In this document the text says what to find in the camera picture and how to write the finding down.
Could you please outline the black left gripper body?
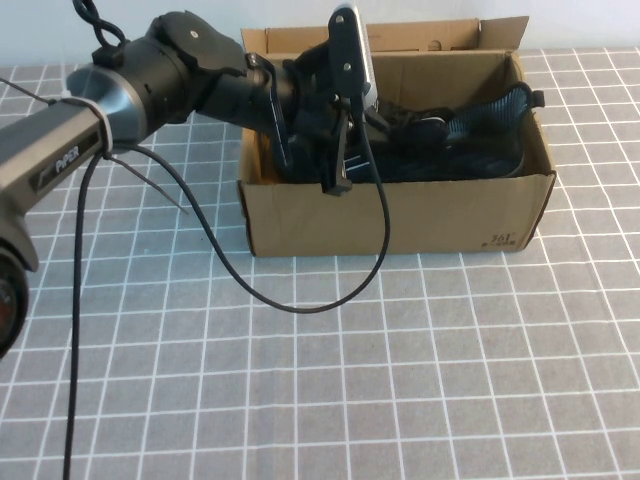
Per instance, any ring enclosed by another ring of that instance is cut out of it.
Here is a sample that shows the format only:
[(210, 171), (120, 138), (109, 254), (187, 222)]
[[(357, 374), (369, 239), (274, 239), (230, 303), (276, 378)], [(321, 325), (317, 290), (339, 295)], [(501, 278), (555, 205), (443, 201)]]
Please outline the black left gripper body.
[(329, 46), (315, 46), (283, 67), (295, 94), (282, 175), (290, 183), (318, 183), (325, 194), (343, 195), (352, 187), (344, 165), (350, 105), (336, 91)]

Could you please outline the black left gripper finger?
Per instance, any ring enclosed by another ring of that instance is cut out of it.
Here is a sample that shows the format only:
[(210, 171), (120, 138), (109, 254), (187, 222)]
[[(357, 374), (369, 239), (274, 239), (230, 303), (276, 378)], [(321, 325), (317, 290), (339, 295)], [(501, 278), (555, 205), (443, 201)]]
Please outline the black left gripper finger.
[(391, 133), (391, 125), (378, 111), (371, 107), (364, 112), (365, 129), (369, 138), (388, 138)]

